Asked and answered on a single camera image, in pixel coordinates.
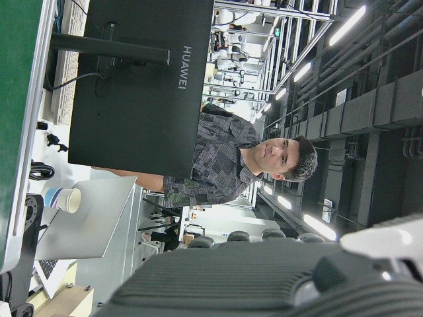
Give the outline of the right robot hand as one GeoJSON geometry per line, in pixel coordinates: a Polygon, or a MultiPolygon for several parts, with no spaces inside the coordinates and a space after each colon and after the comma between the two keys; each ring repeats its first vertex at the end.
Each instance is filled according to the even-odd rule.
{"type": "Polygon", "coordinates": [[[154,256],[98,316],[421,316],[422,214],[338,242],[272,237],[154,256]]]}

